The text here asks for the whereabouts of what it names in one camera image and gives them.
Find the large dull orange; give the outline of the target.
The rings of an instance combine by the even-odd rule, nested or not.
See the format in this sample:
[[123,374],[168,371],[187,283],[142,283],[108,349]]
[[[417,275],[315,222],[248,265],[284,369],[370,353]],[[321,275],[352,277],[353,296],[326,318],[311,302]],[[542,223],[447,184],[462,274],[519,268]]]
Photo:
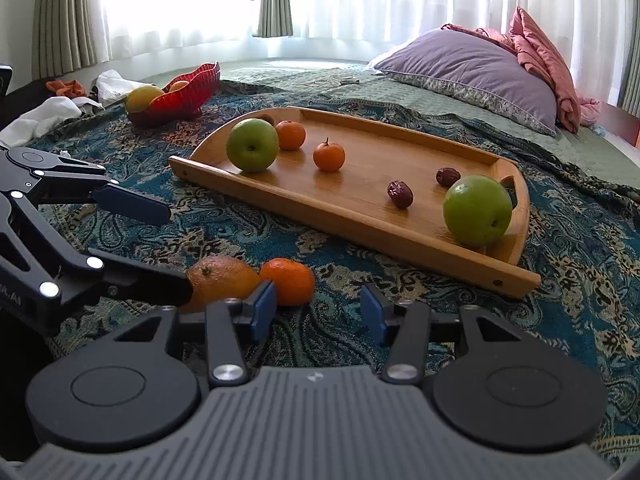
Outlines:
[[257,272],[244,261],[228,256],[207,256],[186,270],[193,287],[191,299],[181,312],[202,312],[214,301],[246,299],[260,284]]

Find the dark red date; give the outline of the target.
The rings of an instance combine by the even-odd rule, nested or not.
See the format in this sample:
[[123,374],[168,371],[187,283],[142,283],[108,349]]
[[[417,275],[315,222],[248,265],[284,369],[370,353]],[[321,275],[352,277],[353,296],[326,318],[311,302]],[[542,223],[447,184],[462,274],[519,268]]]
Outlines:
[[400,210],[408,209],[413,203],[413,192],[404,181],[392,181],[387,185],[387,196]]
[[436,172],[436,182],[443,188],[451,188],[461,179],[461,174],[456,168],[442,167]]

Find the small mandarin with stem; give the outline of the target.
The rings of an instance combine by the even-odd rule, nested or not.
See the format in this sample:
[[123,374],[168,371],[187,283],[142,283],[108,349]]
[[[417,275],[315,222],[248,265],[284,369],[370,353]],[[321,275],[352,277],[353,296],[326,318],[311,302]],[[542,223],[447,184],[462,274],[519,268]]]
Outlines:
[[346,160],[344,148],[340,144],[332,143],[329,138],[326,138],[314,149],[312,157],[316,167],[324,172],[340,170]]

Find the orange mandarin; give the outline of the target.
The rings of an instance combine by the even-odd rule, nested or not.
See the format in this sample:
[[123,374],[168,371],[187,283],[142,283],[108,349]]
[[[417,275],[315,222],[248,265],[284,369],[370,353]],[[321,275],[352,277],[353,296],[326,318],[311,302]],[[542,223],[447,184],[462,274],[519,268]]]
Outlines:
[[282,151],[298,150],[306,141],[307,133],[299,122],[282,120],[276,125],[279,137],[279,148]]

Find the yellow fruit in bowl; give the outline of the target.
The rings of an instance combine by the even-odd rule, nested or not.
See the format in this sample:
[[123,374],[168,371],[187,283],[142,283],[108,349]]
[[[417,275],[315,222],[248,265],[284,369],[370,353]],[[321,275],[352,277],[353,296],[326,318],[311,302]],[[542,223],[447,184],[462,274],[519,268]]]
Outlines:
[[162,88],[151,86],[150,84],[135,88],[127,96],[125,102],[126,111],[128,114],[141,113],[149,107],[153,100],[164,94],[165,92],[163,92]]

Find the orange cloth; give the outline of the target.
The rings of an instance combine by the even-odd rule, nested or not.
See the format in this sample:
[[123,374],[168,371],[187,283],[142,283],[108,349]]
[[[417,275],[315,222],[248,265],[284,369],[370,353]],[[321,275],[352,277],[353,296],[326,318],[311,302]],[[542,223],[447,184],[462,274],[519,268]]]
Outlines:
[[69,99],[88,96],[86,88],[78,80],[50,80],[46,82],[46,88],[56,96],[65,96]]

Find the white cloth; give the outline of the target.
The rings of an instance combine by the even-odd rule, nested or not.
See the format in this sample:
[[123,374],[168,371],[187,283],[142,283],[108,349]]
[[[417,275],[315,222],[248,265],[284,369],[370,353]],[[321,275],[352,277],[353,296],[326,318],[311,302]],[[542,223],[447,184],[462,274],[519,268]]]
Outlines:
[[68,96],[50,96],[42,104],[26,110],[1,127],[1,147],[16,148],[29,144],[32,140],[42,138],[62,122],[91,115],[95,110],[103,110],[143,86],[143,82],[122,78],[117,70],[107,70],[96,78],[95,99],[88,96],[73,99]]

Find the red fruit bowl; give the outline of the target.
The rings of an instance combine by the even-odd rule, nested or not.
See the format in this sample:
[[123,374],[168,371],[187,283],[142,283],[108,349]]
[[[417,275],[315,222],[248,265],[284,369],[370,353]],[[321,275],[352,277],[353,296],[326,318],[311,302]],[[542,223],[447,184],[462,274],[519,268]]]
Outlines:
[[[187,80],[189,83],[179,91],[170,92],[170,86],[177,80]],[[191,73],[182,74],[174,78],[163,87],[163,96],[151,102],[149,107],[141,113],[127,116],[135,126],[141,128],[156,127],[179,119],[195,117],[202,107],[215,93],[220,81],[220,65],[206,63]]]

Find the orange fruit in bowl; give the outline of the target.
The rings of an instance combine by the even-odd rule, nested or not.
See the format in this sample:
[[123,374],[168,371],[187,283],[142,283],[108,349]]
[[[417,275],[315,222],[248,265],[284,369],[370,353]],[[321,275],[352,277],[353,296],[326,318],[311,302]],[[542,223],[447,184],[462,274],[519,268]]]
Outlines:
[[187,80],[177,80],[170,86],[169,91],[170,92],[179,91],[182,88],[184,88],[188,83],[189,83],[189,81],[187,81]]

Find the wooden serving tray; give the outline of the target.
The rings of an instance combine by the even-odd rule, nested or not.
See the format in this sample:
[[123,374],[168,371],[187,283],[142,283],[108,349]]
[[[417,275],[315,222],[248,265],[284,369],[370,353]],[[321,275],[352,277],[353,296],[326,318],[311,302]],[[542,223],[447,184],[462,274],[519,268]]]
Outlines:
[[[265,171],[244,174],[226,152],[230,120],[198,144],[188,158],[169,159],[174,174],[210,190],[345,237],[416,266],[520,298],[539,286],[539,274],[518,262],[525,248],[529,196],[510,159],[431,134],[384,122],[300,107],[254,110],[254,118],[292,120],[306,130],[298,151],[281,153]],[[345,150],[343,167],[319,170],[314,149],[329,138]],[[484,249],[460,245],[442,216],[445,189],[435,172],[454,167],[511,185],[516,196],[506,234]],[[387,185],[404,181],[413,192],[405,210],[394,206]]]

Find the right green apple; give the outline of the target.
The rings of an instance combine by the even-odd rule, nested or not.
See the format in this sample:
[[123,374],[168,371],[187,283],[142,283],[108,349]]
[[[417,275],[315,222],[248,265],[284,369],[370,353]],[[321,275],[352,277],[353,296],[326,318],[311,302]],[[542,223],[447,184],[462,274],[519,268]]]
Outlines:
[[495,243],[506,232],[512,217],[512,200],[501,183],[471,174],[448,190],[442,214],[459,243],[483,247]]

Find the green apple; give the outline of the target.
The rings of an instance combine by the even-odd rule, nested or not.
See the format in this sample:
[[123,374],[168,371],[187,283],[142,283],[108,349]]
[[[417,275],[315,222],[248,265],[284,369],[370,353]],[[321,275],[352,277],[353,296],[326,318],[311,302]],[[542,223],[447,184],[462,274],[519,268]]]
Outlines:
[[442,214],[459,243],[483,247],[495,243],[506,232],[512,217],[512,200],[501,183],[471,174],[448,190]]
[[231,129],[226,150],[228,159],[239,170],[261,172],[276,160],[279,137],[269,122],[247,118]]

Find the left green apple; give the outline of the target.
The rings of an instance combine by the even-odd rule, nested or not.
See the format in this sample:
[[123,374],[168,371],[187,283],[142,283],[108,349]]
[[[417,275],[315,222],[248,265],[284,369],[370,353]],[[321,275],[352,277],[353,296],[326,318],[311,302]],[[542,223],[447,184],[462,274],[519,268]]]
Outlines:
[[226,150],[228,159],[239,170],[261,172],[276,160],[279,137],[269,122],[247,118],[231,129]]

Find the white sheer curtain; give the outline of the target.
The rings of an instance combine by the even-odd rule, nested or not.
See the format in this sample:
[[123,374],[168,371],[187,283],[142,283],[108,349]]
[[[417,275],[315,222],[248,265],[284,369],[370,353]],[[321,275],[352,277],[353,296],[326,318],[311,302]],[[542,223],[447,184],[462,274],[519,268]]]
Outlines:
[[166,70],[201,60],[328,58],[367,62],[451,23],[505,32],[517,6],[560,50],[586,96],[615,101],[636,0],[291,0],[293,35],[257,36],[260,0],[92,0],[109,60],[160,55]]

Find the teal paisley throw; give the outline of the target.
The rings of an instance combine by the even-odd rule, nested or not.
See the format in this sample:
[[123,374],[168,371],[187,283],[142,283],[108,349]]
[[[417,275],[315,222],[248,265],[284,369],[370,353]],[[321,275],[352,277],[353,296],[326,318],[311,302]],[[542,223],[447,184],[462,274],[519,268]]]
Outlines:
[[[299,106],[431,133],[510,158],[529,189],[529,231],[521,266],[541,277],[522,299],[503,297],[177,179],[171,156],[186,156],[228,120],[268,107]],[[380,367],[386,351],[360,318],[358,292],[422,300],[442,312],[478,304],[601,375],[608,407],[594,449],[613,467],[639,454],[639,187],[587,176],[540,145],[478,119],[423,115],[385,102],[225,82],[192,122],[142,130],[115,105],[56,127],[37,148],[103,165],[120,183],[172,208],[152,228],[93,206],[47,206],[44,215],[76,248],[98,248],[182,270],[213,254],[250,266],[284,257],[314,271],[311,303],[281,310],[251,368]]]

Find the green striped curtain left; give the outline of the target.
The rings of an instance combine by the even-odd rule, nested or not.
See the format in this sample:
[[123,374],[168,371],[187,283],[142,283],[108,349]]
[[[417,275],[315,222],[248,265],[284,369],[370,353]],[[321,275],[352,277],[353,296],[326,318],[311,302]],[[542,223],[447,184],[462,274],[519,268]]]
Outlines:
[[292,35],[291,0],[260,0],[257,36],[276,38]]

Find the green quilted bedspread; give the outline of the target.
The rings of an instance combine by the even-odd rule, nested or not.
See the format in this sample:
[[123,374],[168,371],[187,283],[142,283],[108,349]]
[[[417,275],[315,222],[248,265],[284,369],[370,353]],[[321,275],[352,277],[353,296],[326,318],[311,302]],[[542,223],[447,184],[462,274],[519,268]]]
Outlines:
[[[394,103],[423,115],[455,114],[465,119],[478,119],[509,136],[540,145],[562,162],[576,165],[591,177],[633,188],[639,186],[637,164],[614,144],[585,127],[576,134],[560,130],[555,136],[547,136],[484,108],[394,81],[362,64],[277,60],[222,62],[220,67],[221,77],[225,80],[322,93],[332,98]],[[358,78],[360,84],[341,86],[340,80],[346,77]]]

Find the small item on bedspread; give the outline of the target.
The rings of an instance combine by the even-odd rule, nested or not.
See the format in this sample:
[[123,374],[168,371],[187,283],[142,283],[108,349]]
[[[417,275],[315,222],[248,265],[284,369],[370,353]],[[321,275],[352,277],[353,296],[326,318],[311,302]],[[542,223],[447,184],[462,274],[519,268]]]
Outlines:
[[360,84],[360,80],[358,78],[346,77],[340,80],[341,86],[347,86],[348,84]]

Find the purple pillow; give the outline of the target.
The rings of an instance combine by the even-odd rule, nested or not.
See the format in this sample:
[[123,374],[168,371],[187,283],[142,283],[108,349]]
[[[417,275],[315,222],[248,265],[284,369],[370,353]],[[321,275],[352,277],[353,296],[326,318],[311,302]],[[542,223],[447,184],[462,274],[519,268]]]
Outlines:
[[526,72],[511,52],[486,39],[434,29],[376,61],[372,68],[403,84],[555,135],[556,101],[550,86]]

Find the pink crumpled blanket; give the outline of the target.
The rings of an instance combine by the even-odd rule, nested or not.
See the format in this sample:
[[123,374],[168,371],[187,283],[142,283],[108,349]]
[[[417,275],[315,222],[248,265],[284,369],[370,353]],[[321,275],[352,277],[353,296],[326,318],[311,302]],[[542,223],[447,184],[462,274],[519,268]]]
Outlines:
[[600,118],[603,103],[576,91],[562,54],[521,6],[515,8],[506,34],[493,28],[468,29],[450,23],[440,28],[484,39],[513,54],[527,73],[551,88],[556,99],[556,119],[567,131],[575,133],[580,126],[591,128]]

